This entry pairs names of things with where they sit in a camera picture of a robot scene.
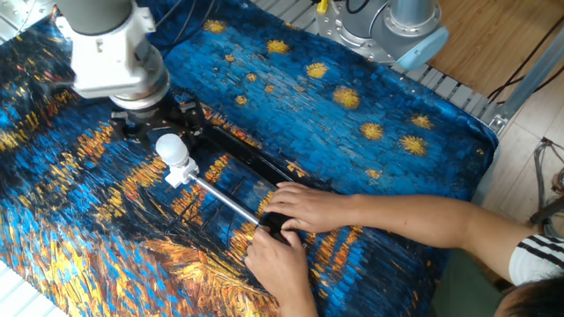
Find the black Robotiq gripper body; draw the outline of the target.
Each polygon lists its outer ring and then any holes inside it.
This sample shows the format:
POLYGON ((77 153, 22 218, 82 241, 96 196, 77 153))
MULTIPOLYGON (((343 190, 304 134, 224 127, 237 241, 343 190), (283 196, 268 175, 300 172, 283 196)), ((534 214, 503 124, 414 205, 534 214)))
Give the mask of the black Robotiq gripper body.
POLYGON ((157 104, 140 109, 140 110, 124 110, 118 113, 127 113, 129 120, 141 126, 139 131, 139 140, 141 144, 148 144, 148 133, 153 130, 170 129, 174 132, 175 120, 179 118, 176 108, 177 101, 175 99, 163 99, 157 104))

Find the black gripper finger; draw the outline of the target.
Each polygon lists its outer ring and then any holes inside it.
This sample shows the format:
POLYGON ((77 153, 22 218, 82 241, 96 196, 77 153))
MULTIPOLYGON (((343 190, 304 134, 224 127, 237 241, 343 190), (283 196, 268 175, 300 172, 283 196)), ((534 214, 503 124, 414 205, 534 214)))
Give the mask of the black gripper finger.
POLYGON ((113 141, 131 141, 140 144, 139 131, 141 126, 129 120, 127 113, 112 113, 109 119, 112 128, 113 141))
POLYGON ((196 98, 176 103, 179 118, 175 120, 174 130, 186 137, 199 138, 204 134, 205 117, 200 101, 196 98))

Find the person's right hand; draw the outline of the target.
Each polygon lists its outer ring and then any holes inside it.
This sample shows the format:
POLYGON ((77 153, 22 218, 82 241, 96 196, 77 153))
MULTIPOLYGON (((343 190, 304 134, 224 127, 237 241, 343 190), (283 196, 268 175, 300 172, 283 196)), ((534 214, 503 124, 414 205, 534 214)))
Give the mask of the person's right hand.
POLYGON ((264 210, 288 216, 282 225, 285 230, 321 233, 355 225, 361 205, 361 195, 339 195, 281 182, 264 210))

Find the person's left hand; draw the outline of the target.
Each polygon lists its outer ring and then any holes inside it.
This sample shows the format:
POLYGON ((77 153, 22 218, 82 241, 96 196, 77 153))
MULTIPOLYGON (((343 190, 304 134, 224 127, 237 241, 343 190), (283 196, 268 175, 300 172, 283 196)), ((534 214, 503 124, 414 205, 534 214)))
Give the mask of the person's left hand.
POLYGON ((281 306, 313 306, 305 250, 295 232, 283 232, 287 243, 274 239, 263 226, 255 229, 244 262, 263 288, 281 306))

